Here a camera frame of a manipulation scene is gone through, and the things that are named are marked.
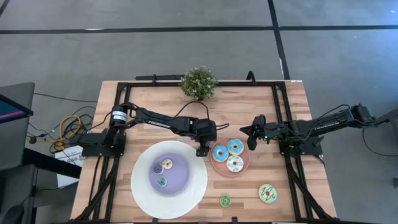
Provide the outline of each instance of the white frosted donut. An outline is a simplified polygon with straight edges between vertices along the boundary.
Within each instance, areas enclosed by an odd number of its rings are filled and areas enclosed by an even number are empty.
[[[229,156],[226,161],[226,167],[231,172],[239,172],[243,169],[243,159],[239,156]]]
[[[164,169],[170,169],[173,166],[173,161],[171,159],[165,159],[162,166]]]

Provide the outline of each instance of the yellow cable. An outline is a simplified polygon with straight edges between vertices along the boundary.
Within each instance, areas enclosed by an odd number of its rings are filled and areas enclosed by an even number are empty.
[[[62,125],[65,121],[67,121],[70,118],[76,118],[79,121],[79,127],[76,128],[76,130],[74,130],[74,132],[72,132],[69,136],[62,137],[63,136]],[[56,151],[62,151],[65,149],[65,143],[63,142],[64,139],[69,139],[69,138],[74,137],[74,135],[77,134],[77,132],[80,130],[80,128],[81,128],[81,119],[79,116],[77,116],[77,115],[67,116],[60,123],[60,138],[58,140],[46,141],[46,140],[37,139],[37,141],[55,144],[54,149]]]
[[[54,141],[55,146],[58,147],[58,148],[54,147],[56,151],[62,151],[62,150],[65,149],[65,143],[63,143],[63,138],[62,138],[62,136],[63,136],[62,125],[63,125],[63,123],[64,123],[65,121],[67,121],[67,120],[70,119],[70,118],[76,118],[76,119],[79,121],[79,127],[76,128],[76,130],[75,130],[74,132],[72,132],[69,136],[65,136],[65,139],[74,137],[74,135],[75,135],[75,134],[80,130],[80,128],[81,128],[81,119],[79,118],[79,116],[77,116],[77,115],[71,115],[71,116],[67,116],[66,118],[64,118],[64,119],[61,121],[61,123],[60,123],[60,139]]]

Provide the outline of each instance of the white plate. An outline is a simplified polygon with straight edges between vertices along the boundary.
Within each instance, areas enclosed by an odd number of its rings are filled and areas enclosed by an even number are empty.
[[[165,153],[180,154],[189,164],[188,184],[177,195],[162,195],[149,182],[149,169],[154,159]],[[138,206],[148,215],[160,219],[178,218],[193,209],[203,198],[207,187],[207,170],[196,150],[179,141],[162,141],[145,150],[131,174],[131,192]]]

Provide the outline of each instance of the computer screen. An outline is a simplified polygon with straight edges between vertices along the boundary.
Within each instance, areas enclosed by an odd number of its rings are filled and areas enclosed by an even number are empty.
[[[33,112],[24,106],[0,95],[0,124],[15,119],[26,118],[33,115]]]

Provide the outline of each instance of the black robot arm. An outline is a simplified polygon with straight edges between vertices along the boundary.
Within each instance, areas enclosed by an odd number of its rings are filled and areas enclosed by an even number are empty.
[[[375,117],[370,115],[365,106],[341,105],[339,107],[342,106],[347,106],[347,109],[333,114],[325,113],[319,118],[309,121],[266,123],[266,117],[260,115],[254,118],[251,126],[243,127],[240,130],[249,136],[247,142],[250,150],[255,150],[257,139],[263,139],[268,144],[270,140],[278,140],[292,149],[298,149],[296,151],[301,151],[303,147],[308,147],[308,145],[317,147],[323,139],[318,137],[321,134],[345,127],[366,128],[375,125]]]
[[[134,117],[131,116],[131,111],[136,112]],[[127,121],[127,113],[130,114],[132,120]],[[111,123],[104,136],[103,145],[113,146],[117,144],[119,130],[131,128],[139,123],[167,128],[174,134],[190,137],[192,140],[199,142],[200,147],[197,150],[197,156],[207,156],[210,142],[217,140],[216,124],[208,118],[170,117],[141,108],[134,103],[123,103],[114,106],[112,109]]]

